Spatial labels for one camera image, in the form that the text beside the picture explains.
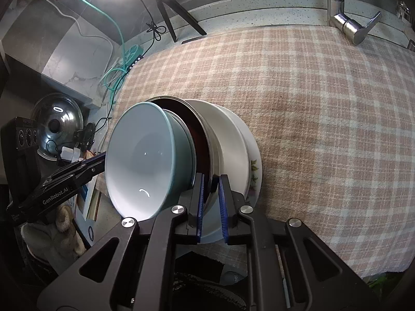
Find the left gloved hand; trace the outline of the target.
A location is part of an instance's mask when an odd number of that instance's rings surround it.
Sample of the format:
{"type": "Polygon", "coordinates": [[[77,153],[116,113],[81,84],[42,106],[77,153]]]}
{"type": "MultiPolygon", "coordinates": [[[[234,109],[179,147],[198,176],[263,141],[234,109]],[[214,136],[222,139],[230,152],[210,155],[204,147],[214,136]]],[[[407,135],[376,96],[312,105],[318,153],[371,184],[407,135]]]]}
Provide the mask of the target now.
{"type": "Polygon", "coordinates": [[[67,204],[61,204],[51,215],[49,224],[26,223],[20,228],[29,252],[50,264],[58,274],[86,252],[73,218],[72,209],[67,204]]]}

